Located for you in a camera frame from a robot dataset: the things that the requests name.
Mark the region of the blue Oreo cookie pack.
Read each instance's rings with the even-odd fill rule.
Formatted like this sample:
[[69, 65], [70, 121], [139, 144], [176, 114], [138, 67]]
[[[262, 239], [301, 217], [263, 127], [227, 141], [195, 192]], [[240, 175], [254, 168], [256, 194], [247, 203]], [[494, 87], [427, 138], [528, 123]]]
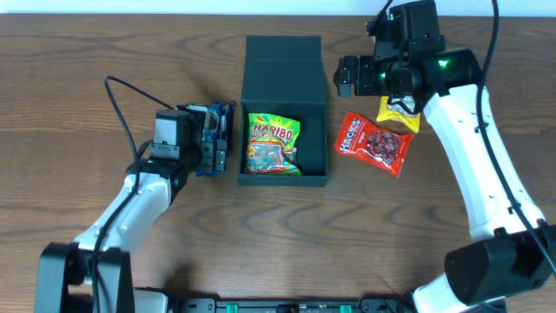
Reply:
[[196, 168], [197, 176], [218, 176], [226, 169], [228, 140], [224, 138], [227, 117], [222, 112], [222, 102], [209, 106], [188, 104], [185, 110], [202, 122], [199, 142], [201, 161]]

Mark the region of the yellow candy bag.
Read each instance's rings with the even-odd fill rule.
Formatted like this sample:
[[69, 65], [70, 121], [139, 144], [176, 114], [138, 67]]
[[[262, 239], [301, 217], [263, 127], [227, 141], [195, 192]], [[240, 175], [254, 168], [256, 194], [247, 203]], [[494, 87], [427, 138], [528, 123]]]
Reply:
[[420, 130], [420, 113], [413, 114], [415, 101], [411, 96], [396, 98], [389, 103], [389, 97], [381, 97], [377, 122], [394, 121], [403, 123], [413, 133]]

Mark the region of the dark blue snack bar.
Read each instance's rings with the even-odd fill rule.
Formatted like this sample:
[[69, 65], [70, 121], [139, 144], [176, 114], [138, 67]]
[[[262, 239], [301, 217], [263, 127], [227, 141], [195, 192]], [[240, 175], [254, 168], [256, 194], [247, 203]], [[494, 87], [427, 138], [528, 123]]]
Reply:
[[222, 107], [221, 139], [227, 144], [227, 156], [232, 155], [232, 132], [235, 114], [235, 103], [227, 103]]

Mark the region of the red Hacks candy bag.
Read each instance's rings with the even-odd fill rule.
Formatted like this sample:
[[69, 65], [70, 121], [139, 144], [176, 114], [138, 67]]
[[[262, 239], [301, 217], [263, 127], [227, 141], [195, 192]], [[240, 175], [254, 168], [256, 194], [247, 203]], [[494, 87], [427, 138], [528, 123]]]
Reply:
[[399, 135], [348, 111], [334, 142], [337, 153], [399, 176], [413, 134]]

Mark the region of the green Haribo gummy bag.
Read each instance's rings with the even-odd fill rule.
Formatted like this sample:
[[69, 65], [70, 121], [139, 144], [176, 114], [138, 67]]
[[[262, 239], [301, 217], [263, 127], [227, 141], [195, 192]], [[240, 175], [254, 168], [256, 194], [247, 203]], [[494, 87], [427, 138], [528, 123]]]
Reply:
[[295, 142], [301, 123], [268, 113], [248, 114], [248, 141], [244, 171], [252, 175], [300, 176]]

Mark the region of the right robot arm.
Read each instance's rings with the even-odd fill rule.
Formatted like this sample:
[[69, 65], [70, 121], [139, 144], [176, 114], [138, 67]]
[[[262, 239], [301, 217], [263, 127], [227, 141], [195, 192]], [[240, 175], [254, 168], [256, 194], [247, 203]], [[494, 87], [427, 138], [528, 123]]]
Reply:
[[448, 50], [436, 4], [387, 2], [366, 25], [371, 56], [344, 56], [341, 97], [384, 96], [422, 114], [447, 153], [466, 205], [472, 242], [449, 252], [443, 273], [382, 312], [503, 312], [506, 299], [555, 274], [555, 228], [527, 194], [497, 129], [486, 87], [489, 62]]

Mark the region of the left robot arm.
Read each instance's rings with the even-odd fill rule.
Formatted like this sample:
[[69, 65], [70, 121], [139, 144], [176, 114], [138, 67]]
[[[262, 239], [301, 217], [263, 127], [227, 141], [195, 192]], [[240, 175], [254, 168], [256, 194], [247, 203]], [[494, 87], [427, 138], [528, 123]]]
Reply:
[[42, 252], [36, 312], [173, 312], [164, 291], [133, 284], [131, 258], [174, 202], [190, 174], [226, 169], [235, 106], [180, 105], [156, 113], [151, 140], [133, 148], [123, 186], [112, 203], [71, 243]]

